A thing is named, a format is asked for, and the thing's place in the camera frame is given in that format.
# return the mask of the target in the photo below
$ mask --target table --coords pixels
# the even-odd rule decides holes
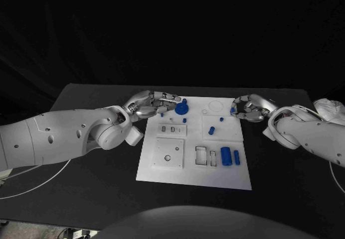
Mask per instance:
[[[52,111],[122,105],[143,90],[183,96],[229,97],[257,93],[281,106],[313,109],[304,90],[69,84]],[[145,120],[134,123],[145,131]],[[301,148],[290,150],[261,133],[265,123],[241,121],[252,191],[135,181],[143,141],[112,150],[95,149],[70,160],[56,178],[34,191],[0,200],[5,220],[101,230],[115,220],[144,210],[197,205],[232,209],[306,231],[320,238],[342,237],[343,194],[329,163]],[[65,162],[43,165],[7,180],[0,197],[46,181]]]

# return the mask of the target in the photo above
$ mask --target blue object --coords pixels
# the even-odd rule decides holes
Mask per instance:
[[[239,155],[238,155],[238,151],[234,151],[234,155],[235,155],[235,165],[239,165]]]
[[[186,105],[186,99],[182,100],[182,103],[177,103],[176,108],[174,108],[174,112],[179,115],[184,115],[187,113],[187,105]]]
[[[223,166],[232,165],[229,147],[221,148],[221,163]]]
[[[209,128],[208,134],[210,134],[210,135],[213,134],[213,127]]]

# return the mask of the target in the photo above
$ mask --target circular hole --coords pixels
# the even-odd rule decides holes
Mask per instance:
[[[81,131],[76,131],[76,137],[81,138]]]
[[[49,137],[47,137],[47,142],[53,143],[53,136],[52,135],[49,135]]]

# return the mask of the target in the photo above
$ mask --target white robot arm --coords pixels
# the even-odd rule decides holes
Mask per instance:
[[[124,106],[46,112],[0,126],[0,171],[66,161],[92,149],[134,146],[143,133],[132,122],[176,107],[180,97],[161,92],[135,94]]]
[[[247,102],[238,113],[235,106]],[[264,135],[284,147],[301,147],[314,155],[345,167],[345,126],[327,122],[301,106],[278,107],[271,100],[257,94],[238,97],[231,106],[231,114],[251,122],[268,118]]]

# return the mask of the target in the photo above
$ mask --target white board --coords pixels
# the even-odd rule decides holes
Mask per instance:
[[[147,120],[137,180],[251,190],[241,123],[229,114],[234,98],[182,98],[186,98],[189,107],[184,115],[180,116],[171,111],[166,112],[163,117],[156,115]],[[180,132],[183,129],[186,131],[171,133],[169,132],[171,126],[173,129],[180,128]],[[213,135],[208,134],[210,126],[215,127]],[[206,148],[206,165],[195,163],[196,147]],[[231,166],[222,166],[222,147],[231,149]],[[239,153],[239,165],[234,162],[235,150]],[[215,152],[215,159],[210,157],[210,151]]]

